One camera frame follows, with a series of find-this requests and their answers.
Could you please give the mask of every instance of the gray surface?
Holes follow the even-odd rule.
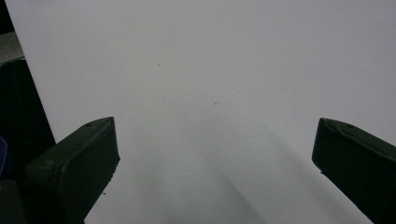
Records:
[[[0,65],[23,57],[20,41],[15,32],[0,35]]]
[[[270,224],[371,223],[311,153],[320,117],[395,143],[396,2],[7,6],[55,139],[115,117],[120,166],[87,223],[229,224],[221,202],[248,220],[238,195]]]

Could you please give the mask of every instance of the blue object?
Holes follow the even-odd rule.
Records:
[[[8,144],[4,138],[0,137],[0,177],[7,175],[10,170],[10,160],[8,157]]]

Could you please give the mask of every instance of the white surface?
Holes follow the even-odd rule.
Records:
[[[88,224],[370,223],[310,157],[320,117],[396,143],[394,1],[7,6],[56,140],[116,119]]]

